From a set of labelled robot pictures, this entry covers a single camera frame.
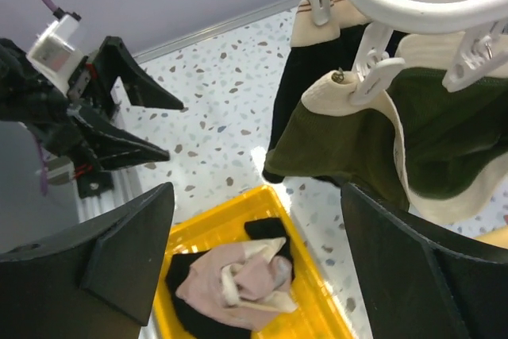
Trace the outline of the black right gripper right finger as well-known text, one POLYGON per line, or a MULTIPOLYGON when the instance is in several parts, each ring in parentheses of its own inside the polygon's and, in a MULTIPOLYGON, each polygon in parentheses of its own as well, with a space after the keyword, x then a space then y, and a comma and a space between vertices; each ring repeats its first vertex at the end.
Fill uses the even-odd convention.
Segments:
POLYGON ((507 251, 349 183, 341 208, 375 338, 505 338, 507 251))

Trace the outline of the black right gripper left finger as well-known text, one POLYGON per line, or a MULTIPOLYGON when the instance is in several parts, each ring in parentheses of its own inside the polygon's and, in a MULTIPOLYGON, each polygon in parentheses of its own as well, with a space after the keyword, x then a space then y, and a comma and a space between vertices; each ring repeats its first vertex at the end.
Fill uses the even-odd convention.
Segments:
POLYGON ((163 183, 1 255, 3 338, 137 338, 148 324, 175 208, 163 183))

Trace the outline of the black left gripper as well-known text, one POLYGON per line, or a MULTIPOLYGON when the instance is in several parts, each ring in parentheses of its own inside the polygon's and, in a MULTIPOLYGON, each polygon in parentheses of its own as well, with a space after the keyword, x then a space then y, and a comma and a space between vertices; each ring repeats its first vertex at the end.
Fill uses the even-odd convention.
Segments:
POLYGON ((170 159, 167 150, 111 125, 118 79, 133 106, 184 108, 137 64, 120 37, 107 36, 95 56, 84 56, 72 72, 67 97, 48 108, 57 115, 35 123, 43 147, 73 163, 80 198, 113 190, 112 171, 170 159))

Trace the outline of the pink beige underwear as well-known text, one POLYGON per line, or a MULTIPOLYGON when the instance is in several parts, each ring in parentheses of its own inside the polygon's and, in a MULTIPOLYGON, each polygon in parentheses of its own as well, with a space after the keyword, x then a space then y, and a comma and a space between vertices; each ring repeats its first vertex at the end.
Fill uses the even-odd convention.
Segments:
POLYGON ((190 265, 176 296, 216 322, 259 332, 298 309, 285 237, 219 245, 190 265))

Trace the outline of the olive green underwear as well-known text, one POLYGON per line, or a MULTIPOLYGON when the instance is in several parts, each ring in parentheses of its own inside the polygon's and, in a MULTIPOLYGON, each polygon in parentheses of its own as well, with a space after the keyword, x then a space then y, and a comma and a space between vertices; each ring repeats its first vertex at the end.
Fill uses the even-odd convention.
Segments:
POLYGON ((354 74, 323 75, 303 93, 265 171, 341 176, 440 225, 478 214, 507 177, 507 69, 447 91, 442 79, 461 38, 403 37, 396 54, 406 69, 361 106, 348 100, 354 74))

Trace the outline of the black underwear beige waistband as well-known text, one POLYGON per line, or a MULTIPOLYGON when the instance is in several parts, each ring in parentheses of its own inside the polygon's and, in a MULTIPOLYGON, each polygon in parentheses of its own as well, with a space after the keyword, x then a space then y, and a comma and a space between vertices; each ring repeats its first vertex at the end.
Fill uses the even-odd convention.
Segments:
MULTIPOLYGON (((331 2, 332 16, 323 26, 314 24, 307 0, 298 6, 291 52, 275 96, 267 161, 294 166, 291 159, 303 154, 304 144, 287 146, 285 153, 276 145, 294 109, 301 106, 303 93, 318 80, 329 78, 338 68, 352 66, 368 20, 349 0, 331 2)), ((355 148, 344 146, 346 155, 334 168, 324 164, 315 170, 316 179, 337 186, 352 182, 382 194, 402 193, 404 189, 393 163, 394 129, 385 114, 385 109, 371 108, 341 118, 341 124, 351 122, 350 137, 359 143, 355 148)))

